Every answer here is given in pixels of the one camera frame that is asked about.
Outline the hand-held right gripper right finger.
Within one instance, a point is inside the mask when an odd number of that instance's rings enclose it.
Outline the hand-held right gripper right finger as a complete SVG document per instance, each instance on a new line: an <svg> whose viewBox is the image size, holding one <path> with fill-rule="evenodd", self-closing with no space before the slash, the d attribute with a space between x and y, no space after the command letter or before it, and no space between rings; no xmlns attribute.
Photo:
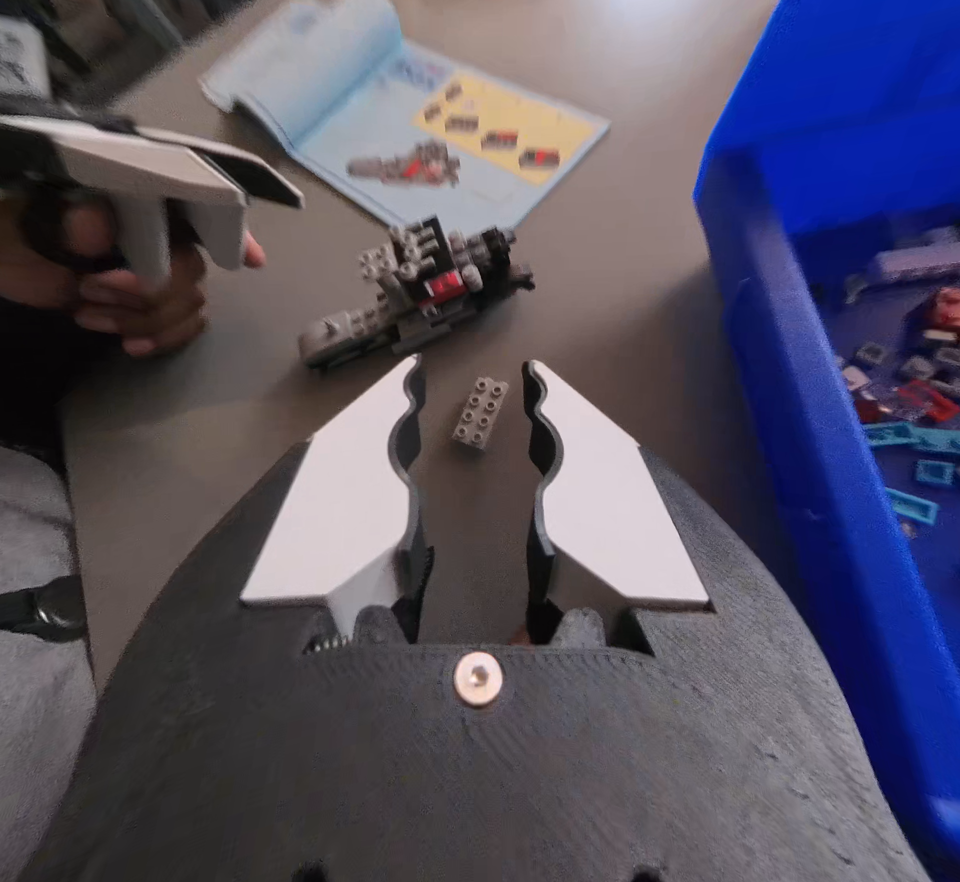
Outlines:
<svg viewBox="0 0 960 882"><path fill-rule="evenodd" d="M642 643L635 611L703 613L712 599L641 445L540 360L522 366L540 474L526 543L526 628L547 643L590 610L604 643Z"/></svg>

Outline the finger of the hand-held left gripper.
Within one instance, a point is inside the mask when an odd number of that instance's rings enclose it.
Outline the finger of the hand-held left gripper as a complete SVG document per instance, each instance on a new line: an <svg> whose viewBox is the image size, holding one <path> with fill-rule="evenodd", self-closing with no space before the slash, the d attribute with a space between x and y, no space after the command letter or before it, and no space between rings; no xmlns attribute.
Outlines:
<svg viewBox="0 0 960 882"><path fill-rule="evenodd" d="M189 150L252 199L297 210L305 207L303 193L292 182L246 149L165 129L139 129L138 134L152 142Z"/></svg>
<svg viewBox="0 0 960 882"><path fill-rule="evenodd" d="M217 266L243 267L248 197L198 151L71 120L2 116L2 148L48 146L53 175L106 196L117 222L116 244L145 284L170 276L172 229L166 204L183 204L186 220Z"/></svg>

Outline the person's grey sweatshirt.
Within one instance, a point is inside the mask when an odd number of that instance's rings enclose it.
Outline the person's grey sweatshirt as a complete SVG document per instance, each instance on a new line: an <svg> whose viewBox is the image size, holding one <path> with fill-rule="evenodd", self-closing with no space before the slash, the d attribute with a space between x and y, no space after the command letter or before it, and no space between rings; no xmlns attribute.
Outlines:
<svg viewBox="0 0 960 882"><path fill-rule="evenodd" d="M76 570L65 485L45 462L2 449L2 593ZM16 880L56 813L95 707L87 644L2 629L1 878Z"/></svg>

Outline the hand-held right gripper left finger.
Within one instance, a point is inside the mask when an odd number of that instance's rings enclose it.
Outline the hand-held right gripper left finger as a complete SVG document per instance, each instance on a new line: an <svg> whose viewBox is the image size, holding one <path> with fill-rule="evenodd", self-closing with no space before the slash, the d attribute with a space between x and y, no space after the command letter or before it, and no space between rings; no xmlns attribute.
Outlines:
<svg viewBox="0 0 960 882"><path fill-rule="evenodd" d="M421 452L423 356L397 363L302 446L240 593L246 607L318 604L352 636L369 606L416 640L434 554L410 468Z"/></svg>

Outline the dark grey studded toy brick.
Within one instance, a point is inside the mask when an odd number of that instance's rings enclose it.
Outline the dark grey studded toy brick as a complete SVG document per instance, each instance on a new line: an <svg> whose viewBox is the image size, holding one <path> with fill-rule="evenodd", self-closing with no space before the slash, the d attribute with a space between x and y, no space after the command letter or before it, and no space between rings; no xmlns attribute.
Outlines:
<svg viewBox="0 0 960 882"><path fill-rule="evenodd" d="M509 390L509 382L491 376L477 377L451 432L451 441L477 451L485 451Z"/></svg>

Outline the blue plastic bin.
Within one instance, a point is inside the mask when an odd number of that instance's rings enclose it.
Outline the blue plastic bin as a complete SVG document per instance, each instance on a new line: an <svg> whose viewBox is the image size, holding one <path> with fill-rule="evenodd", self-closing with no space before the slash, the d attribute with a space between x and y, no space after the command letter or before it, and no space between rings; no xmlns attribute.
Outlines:
<svg viewBox="0 0 960 882"><path fill-rule="evenodd" d="M809 289L958 224L958 0L779 0L694 204L814 634L911 844L958 880L958 552L905 537Z"/></svg>

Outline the grey black toy brick model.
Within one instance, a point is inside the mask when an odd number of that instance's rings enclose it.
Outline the grey black toy brick model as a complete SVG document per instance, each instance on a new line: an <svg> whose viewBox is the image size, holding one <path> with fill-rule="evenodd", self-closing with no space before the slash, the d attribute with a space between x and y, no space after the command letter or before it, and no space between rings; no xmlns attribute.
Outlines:
<svg viewBox="0 0 960 882"><path fill-rule="evenodd" d="M375 299L311 323L297 340L299 360L328 371L383 350L409 355L514 294L534 291L532 269L513 260L516 241L513 230L496 226L446 232L437 216L390 228L387 241L358 256Z"/></svg>

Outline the person's left hand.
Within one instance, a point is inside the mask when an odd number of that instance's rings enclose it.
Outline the person's left hand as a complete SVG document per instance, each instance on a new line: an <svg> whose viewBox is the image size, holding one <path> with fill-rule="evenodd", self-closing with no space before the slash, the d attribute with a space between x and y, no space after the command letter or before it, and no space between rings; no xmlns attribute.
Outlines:
<svg viewBox="0 0 960 882"><path fill-rule="evenodd" d="M157 356L185 347L207 324L207 266L192 225L170 228L170 272L158 288L126 268L82 273L57 264L25 241L22 199L2 198L2 300L52 311L84 330L120 339L127 355Z"/></svg>

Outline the toy brick instruction booklet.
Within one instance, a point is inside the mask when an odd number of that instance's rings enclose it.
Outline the toy brick instruction booklet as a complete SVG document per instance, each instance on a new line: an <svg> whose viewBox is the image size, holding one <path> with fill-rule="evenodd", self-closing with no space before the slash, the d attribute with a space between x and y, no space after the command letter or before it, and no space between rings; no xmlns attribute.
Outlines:
<svg viewBox="0 0 960 882"><path fill-rule="evenodd" d="M388 226L516 228L608 120L407 39L390 0L288 0L198 79Z"/></svg>

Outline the grey desk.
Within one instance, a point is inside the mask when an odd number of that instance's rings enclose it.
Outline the grey desk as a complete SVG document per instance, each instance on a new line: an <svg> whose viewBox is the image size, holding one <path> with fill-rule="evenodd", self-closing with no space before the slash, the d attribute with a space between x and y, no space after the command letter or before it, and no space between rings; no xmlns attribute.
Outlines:
<svg viewBox="0 0 960 882"><path fill-rule="evenodd" d="M182 353L112 359L69 399L64 432L94 676L194 545L284 454L395 363L388 353L307 372L296 339L365 303L365 213L292 165L199 76L286 0L215 25L115 108L231 141L294 180L305 209L257 206L267 265L212 268L210 322ZM515 258L536 289L425 350L413 466L437 565L421 638L504 642L526 605L538 474L527 456L522 363L536 359L665 459L782 581L790 563L691 193L713 126L776 0L392 0L410 38L610 121L606 137L523 221ZM479 376L510 384L485 451L451 440Z"/></svg>

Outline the colourful toy brick pile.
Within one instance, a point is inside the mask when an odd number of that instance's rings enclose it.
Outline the colourful toy brick pile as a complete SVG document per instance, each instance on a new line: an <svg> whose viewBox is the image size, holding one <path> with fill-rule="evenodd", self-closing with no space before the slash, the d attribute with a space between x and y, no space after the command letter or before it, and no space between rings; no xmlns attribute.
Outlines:
<svg viewBox="0 0 960 882"><path fill-rule="evenodd" d="M907 540L958 552L958 223L808 283Z"/></svg>

